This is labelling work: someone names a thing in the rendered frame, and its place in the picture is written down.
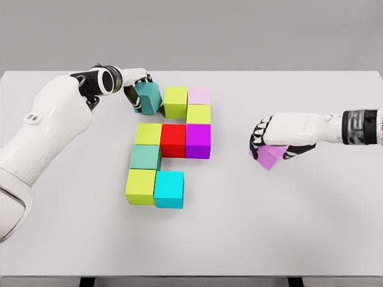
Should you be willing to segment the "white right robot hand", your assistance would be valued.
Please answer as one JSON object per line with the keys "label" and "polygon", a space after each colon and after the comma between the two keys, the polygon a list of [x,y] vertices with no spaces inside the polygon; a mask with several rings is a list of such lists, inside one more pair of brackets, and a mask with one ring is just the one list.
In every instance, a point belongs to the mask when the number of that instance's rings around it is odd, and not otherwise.
{"label": "white right robot hand", "polygon": [[261,146],[286,146],[287,160],[316,147],[320,116],[309,113],[279,112],[259,122],[250,136],[250,154],[258,159]]}

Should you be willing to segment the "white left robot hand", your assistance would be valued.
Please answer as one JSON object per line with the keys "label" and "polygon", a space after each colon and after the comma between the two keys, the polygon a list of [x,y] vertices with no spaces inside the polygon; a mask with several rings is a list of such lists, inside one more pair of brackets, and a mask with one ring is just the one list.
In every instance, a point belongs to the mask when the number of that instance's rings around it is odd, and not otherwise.
{"label": "white left robot hand", "polygon": [[142,112],[142,105],[135,89],[136,83],[149,82],[152,83],[153,79],[145,68],[129,68],[122,69],[121,74],[123,77],[123,91],[129,102],[132,104],[137,113]]}

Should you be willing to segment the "dark teal cube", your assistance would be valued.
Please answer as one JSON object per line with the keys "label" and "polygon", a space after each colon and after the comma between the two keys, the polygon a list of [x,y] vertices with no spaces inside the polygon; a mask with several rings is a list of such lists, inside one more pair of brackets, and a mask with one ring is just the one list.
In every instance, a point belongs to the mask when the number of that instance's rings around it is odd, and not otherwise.
{"label": "dark teal cube", "polygon": [[141,113],[154,115],[162,104],[162,97],[157,83],[137,82],[135,90],[139,96]]}

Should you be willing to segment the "orchid pink cube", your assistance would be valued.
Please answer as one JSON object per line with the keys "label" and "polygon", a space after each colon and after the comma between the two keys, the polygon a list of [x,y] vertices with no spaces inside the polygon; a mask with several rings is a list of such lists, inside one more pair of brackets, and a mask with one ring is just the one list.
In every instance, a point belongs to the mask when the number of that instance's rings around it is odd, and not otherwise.
{"label": "orchid pink cube", "polygon": [[282,158],[288,146],[260,146],[257,149],[257,162],[270,171]]}

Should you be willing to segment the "yellow-green cube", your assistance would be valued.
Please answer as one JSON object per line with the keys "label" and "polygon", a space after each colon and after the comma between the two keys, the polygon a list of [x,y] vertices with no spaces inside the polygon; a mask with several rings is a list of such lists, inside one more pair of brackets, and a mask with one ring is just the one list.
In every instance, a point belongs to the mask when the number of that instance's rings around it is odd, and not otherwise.
{"label": "yellow-green cube", "polygon": [[187,98],[187,87],[167,86],[164,96],[165,117],[185,120],[187,117]]}
{"label": "yellow-green cube", "polygon": [[211,124],[211,105],[187,105],[187,124]]}
{"label": "yellow-green cube", "polygon": [[160,145],[162,124],[139,123],[135,135],[135,145]]}
{"label": "yellow-green cube", "polygon": [[130,169],[125,196],[132,205],[154,206],[156,170]]}

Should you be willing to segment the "pale pink cube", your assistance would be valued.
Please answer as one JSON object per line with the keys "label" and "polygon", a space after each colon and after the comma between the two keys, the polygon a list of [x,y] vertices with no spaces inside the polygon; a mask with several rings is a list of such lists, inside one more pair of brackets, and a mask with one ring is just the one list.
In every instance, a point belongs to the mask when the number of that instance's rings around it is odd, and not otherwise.
{"label": "pale pink cube", "polygon": [[189,105],[210,105],[211,89],[209,87],[189,87],[187,103]]}

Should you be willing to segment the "red cube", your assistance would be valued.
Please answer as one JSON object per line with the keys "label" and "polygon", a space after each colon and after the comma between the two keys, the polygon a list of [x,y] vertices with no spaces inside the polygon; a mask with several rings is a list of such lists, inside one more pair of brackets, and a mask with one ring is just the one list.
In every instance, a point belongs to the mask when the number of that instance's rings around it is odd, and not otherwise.
{"label": "red cube", "polygon": [[160,149],[162,157],[185,158],[186,157],[186,125],[163,124]]}

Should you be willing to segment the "sea green cube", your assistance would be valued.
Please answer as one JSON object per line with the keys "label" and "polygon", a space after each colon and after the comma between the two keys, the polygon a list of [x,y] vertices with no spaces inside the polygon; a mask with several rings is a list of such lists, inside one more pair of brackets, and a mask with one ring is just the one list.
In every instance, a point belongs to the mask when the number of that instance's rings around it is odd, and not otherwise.
{"label": "sea green cube", "polygon": [[134,145],[131,169],[160,170],[162,155],[159,145]]}

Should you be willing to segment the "purple cube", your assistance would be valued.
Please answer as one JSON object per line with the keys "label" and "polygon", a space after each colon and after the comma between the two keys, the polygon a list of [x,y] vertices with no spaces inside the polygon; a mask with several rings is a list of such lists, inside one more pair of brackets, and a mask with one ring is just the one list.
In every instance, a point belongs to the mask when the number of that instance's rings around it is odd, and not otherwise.
{"label": "purple cube", "polygon": [[186,125],[186,158],[210,159],[211,125]]}

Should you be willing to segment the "cyan cube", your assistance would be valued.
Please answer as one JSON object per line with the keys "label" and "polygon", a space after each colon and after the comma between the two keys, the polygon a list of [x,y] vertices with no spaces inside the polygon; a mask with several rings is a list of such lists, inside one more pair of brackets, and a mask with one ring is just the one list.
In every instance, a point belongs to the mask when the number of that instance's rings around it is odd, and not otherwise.
{"label": "cyan cube", "polygon": [[154,187],[158,208],[182,209],[184,203],[184,172],[158,171]]}

